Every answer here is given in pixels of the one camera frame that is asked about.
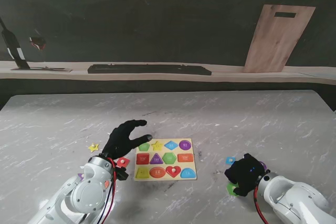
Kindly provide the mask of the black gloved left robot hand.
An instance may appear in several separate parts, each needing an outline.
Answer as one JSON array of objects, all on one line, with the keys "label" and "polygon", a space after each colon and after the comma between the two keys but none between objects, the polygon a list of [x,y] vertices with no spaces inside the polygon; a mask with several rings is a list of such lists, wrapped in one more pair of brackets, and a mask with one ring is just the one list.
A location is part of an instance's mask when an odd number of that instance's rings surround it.
[{"label": "black gloved left robot hand", "polygon": [[152,135],[150,134],[146,134],[133,140],[130,139],[130,134],[136,127],[146,125],[146,120],[129,120],[120,124],[110,134],[100,155],[115,160],[124,157],[131,150],[140,145],[149,142],[152,139]]}]

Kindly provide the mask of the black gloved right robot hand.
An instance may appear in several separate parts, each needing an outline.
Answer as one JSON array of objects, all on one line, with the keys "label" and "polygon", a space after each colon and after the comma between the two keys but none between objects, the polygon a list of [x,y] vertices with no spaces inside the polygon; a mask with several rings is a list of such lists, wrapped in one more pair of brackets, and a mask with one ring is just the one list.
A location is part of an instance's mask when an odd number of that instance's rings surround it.
[{"label": "black gloved right robot hand", "polygon": [[246,197],[265,175],[265,169],[260,161],[246,153],[242,159],[235,161],[229,169],[226,169],[224,174],[231,183],[238,184],[233,190],[234,194]]}]

